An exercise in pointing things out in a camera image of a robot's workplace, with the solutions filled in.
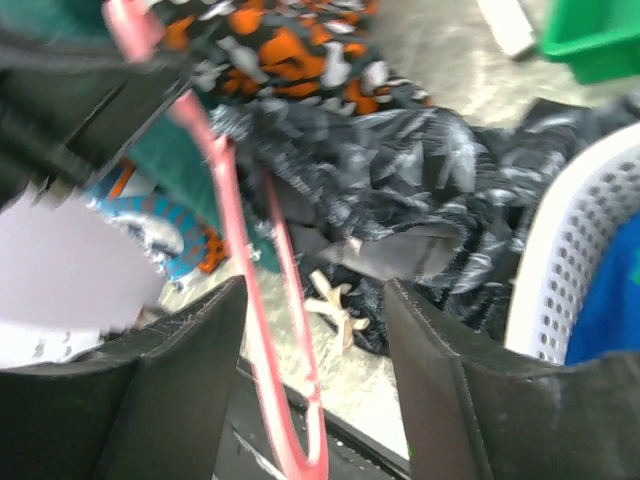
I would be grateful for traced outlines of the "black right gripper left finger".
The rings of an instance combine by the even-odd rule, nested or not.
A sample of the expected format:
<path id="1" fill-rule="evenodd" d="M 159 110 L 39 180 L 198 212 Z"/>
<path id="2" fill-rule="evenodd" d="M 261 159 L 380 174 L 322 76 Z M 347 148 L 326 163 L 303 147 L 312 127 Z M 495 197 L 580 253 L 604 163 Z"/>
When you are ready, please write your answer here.
<path id="1" fill-rule="evenodd" d="M 1 374 L 5 479 L 209 479 L 243 336 L 234 277 L 79 359 Z"/>

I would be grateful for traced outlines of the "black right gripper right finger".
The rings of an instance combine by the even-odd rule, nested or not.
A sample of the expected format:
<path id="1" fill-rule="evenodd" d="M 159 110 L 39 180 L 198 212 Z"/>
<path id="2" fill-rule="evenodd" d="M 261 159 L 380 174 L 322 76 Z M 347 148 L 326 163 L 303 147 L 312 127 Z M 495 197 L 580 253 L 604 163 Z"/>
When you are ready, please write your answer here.
<path id="1" fill-rule="evenodd" d="M 392 280 L 391 359 L 415 479 L 635 479 L 639 357 L 561 367 L 474 333 Z"/>

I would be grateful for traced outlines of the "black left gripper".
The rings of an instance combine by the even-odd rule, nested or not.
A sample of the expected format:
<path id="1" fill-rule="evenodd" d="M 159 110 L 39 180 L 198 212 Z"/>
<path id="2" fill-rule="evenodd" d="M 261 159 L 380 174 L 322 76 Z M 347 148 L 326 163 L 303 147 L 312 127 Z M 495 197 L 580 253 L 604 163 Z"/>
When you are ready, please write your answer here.
<path id="1" fill-rule="evenodd" d="M 1 204 L 97 183 L 189 84 L 183 54 L 1 31 Z"/>

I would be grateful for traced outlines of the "pink plastic hanger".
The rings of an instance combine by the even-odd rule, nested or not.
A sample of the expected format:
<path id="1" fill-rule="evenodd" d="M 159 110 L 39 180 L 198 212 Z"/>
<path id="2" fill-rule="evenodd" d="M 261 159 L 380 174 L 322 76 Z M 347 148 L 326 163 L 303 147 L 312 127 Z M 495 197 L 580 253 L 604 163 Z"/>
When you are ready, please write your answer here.
<path id="1" fill-rule="evenodd" d="M 262 417 L 279 468 L 288 479 L 324 480 L 329 476 L 329 452 L 321 388 L 304 295 L 293 249 L 270 175 L 263 176 L 275 246 L 284 275 L 289 309 L 306 380 L 307 444 L 300 445 L 279 375 L 277 356 L 250 257 L 251 249 L 241 203 L 235 151 L 230 141 L 214 133 L 197 95 L 188 90 L 171 106 L 171 113 L 200 148 L 216 185 L 218 210 L 235 270 L 245 277 L 248 291 L 246 344 L 257 386 Z"/>

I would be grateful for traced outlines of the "dark grey patterned shorts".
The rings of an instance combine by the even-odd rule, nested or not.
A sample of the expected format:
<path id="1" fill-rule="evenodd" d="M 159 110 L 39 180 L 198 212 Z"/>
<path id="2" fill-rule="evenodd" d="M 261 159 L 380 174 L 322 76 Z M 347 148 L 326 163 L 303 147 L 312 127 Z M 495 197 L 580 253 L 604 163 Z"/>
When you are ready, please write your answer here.
<path id="1" fill-rule="evenodd" d="M 472 126 L 441 107 L 343 117 L 303 103 L 220 106 L 240 188 L 269 231 L 271 176 L 303 278 L 347 284 L 369 325 L 357 346 L 389 352 L 383 285 L 399 279 L 474 332 L 504 338 L 516 269 L 544 192 L 588 146 L 639 119 L 629 93 L 588 108 L 535 101 L 513 128 Z"/>

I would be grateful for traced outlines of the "dark teal shorts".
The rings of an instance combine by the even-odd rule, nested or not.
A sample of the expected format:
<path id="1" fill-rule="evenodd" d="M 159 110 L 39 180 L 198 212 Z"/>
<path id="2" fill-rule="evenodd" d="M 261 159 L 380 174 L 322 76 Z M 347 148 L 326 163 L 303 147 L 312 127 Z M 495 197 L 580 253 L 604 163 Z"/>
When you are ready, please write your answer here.
<path id="1" fill-rule="evenodd" d="M 96 1 L 1 0 L 1 22 L 9 29 L 50 42 L 111 46 Z M 187 132 L 161 115 L 129 150 L 131 160 L 209 226 L 223 222 L 208 168 Z"/>

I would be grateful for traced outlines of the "blue orange patterned shorts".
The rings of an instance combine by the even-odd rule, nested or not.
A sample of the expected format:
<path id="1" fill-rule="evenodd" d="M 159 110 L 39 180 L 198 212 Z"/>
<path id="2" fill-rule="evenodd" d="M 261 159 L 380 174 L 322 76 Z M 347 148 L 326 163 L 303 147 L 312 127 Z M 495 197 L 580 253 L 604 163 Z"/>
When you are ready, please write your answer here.
<path id="1" fill-rule="evenodd" d="M 138 242 L 176 288 L 191 287 L 227 260 L 217 231 L 122 159 L 88 190 L 89 206 Z"/>

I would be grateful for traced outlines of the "orange camouflage shorts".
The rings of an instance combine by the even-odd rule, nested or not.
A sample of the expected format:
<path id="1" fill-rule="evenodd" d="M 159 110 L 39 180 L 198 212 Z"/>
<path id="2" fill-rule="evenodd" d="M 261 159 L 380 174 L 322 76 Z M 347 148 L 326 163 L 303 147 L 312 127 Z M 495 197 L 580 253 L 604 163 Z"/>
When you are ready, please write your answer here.
<path id="1" fill-rule="evenodd" d="M 281 98 L 345 116 L 416 108 L 428 93 L 368 37 L 375 1 L 152 1 L 167 47 L 188 51 L 213 103 Z"/>

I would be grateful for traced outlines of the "blue garment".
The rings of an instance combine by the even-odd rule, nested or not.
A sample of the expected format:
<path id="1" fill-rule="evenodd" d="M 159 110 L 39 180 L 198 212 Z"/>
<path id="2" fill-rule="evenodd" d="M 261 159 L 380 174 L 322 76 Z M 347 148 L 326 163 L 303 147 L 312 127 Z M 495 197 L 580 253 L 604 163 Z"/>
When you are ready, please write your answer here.
<path id="1" fill-rule="evenodd" d="M 615 234 L 603 256 L 569 339 L 565 363 L 639 349 L 639 216 Z"/>

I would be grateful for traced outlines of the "white perforated laundry basket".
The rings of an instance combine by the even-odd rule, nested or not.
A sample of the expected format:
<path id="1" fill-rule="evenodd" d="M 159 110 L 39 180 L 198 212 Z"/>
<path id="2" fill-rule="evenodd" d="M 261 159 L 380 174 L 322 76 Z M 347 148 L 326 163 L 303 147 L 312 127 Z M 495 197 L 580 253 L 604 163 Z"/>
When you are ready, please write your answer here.
<path id="1" fill-rule="evenodd" d="M 577 155 L 546 190 L 521 256 L 504 346 L 561 365 L 612 236 L 639 210 L 639 127 Z"/>

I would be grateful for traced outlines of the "white clothes rack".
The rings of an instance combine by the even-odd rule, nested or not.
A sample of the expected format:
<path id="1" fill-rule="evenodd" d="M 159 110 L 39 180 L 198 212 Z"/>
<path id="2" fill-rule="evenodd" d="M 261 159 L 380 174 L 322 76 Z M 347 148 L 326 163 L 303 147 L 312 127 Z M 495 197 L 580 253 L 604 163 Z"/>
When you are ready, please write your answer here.
<path id="1" fill-rule="evenodd" d="M 536 48 L 535 30 L 518 0 L 477 0 L 476 4 L 507 58 L 520 61 Z"/>

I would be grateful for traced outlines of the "green plastic tray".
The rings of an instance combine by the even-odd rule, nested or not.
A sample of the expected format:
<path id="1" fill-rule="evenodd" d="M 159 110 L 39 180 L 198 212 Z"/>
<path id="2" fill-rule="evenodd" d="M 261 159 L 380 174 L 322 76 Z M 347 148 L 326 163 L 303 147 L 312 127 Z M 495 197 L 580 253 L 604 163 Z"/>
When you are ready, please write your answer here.
<path id="1" fill-rule="evenodd" d="M 554 1 L 539 50 L 580 84 L 637 76 L 639 0 Z"/>

